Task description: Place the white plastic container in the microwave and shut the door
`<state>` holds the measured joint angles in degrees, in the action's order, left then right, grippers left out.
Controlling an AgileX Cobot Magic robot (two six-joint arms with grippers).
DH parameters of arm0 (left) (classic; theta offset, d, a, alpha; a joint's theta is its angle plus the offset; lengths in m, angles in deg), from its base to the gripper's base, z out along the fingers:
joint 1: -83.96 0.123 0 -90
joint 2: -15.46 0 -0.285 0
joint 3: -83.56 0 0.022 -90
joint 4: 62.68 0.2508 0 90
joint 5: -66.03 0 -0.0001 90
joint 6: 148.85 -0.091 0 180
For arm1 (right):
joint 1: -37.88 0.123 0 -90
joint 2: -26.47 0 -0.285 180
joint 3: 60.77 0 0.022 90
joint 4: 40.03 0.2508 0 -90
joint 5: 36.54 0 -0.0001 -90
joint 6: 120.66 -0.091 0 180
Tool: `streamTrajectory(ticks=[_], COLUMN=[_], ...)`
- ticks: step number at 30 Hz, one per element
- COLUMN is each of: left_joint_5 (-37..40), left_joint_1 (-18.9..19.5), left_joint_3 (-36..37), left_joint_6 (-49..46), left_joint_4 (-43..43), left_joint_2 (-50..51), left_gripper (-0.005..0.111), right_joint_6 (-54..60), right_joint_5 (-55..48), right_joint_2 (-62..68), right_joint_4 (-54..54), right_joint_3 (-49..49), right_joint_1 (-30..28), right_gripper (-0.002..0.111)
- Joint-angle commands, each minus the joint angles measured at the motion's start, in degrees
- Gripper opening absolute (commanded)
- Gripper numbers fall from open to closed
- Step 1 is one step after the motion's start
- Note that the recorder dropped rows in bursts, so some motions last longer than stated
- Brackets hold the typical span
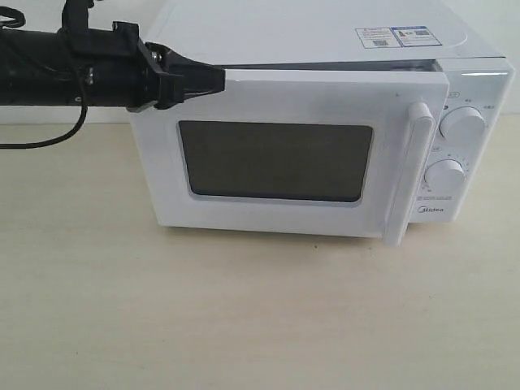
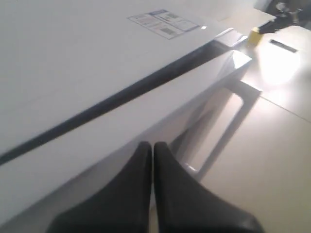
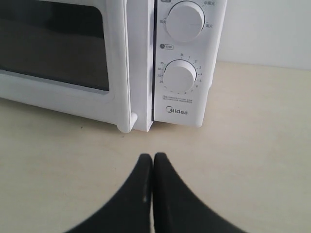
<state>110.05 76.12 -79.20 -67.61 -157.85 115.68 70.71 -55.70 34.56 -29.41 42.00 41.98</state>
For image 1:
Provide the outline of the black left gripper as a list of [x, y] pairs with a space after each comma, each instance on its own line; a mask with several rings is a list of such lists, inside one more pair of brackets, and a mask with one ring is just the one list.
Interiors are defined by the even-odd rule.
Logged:
[[115, 21], [111, 30], [63, 26], [58, 37], [90, 106], [167, 110], [224, 91], [223, 68], [142, 41], [137, 24]]

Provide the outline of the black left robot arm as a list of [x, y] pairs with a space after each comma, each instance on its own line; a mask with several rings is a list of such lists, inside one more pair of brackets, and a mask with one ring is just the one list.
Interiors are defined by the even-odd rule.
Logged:
[[137, 24], [115, 22], [112, 30], [83, 32], [1, 31], [4, 106], [167, 110], [224, 89], [222, 67], [143, 42]]

